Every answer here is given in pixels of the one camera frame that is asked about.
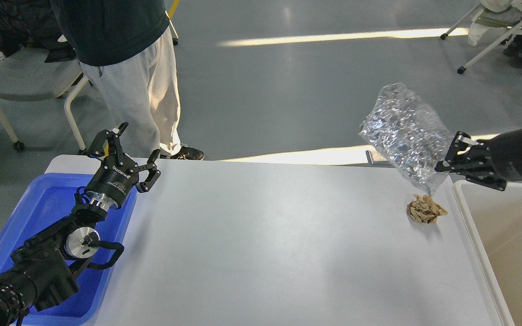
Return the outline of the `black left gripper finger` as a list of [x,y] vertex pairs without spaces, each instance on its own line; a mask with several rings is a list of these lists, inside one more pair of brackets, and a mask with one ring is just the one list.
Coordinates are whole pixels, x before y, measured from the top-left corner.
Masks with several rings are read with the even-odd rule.
[[98,132],[87,150],[82,152],[83,155],[90,158],[101,159],[103,157],[116,159],[118,167],[124,166],[125,152],[121,145],[121,136],[128,127],[128,122],[123,122],[118,127],[111,130],[105,129]]
[[[152,189],[154,183],[161,176],[161,171],[157,169],[156,161],[160,157],[160,150],[153,150],[144,165],[135,165],[128,168],[130,182],[136,187],[139,193],[148,192]],[[139,174],[147,171],[148,175],[145,180],[139,180]]]

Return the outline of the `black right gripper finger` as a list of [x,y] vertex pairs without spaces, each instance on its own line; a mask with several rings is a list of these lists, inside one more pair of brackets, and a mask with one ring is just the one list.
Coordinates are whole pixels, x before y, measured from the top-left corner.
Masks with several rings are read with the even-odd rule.
[[458,131],[452,140],[443,166],[482,166],[488,163],[487,139],[472,139],[469,134]]
[[474,163],[446,164],[437,163],[435,171],[438,173],[455,173],[464,176],[465,180],[493,190],[506,190],[507,181],[495,173],[493,167]]

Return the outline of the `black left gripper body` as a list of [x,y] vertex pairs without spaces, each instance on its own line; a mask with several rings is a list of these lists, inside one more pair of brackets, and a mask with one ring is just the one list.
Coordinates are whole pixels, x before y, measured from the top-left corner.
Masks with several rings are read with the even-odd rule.
[[85,196],[103,209],[120,209],[139,183],[138,166],[128,155],[107,156],[85,186]]

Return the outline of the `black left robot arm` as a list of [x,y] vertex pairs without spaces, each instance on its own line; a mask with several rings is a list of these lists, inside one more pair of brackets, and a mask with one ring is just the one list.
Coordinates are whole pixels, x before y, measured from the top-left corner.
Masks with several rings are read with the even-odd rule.
[[154,150],[139,165],[122,150],[120,138],[128,122],[98,132],[87,156],[101,161],[85,187],[77,188],[70,214],[55,221],[13,250],[13,265],[0,273],[0,326],[21,325],[32,307],[41,311],[60,305],[79,291],[77,278],[87,269],[114,266],[122,243],[100,238],[95,227],[110,209],[122,208],[134,187],[149,191],[161,176]]

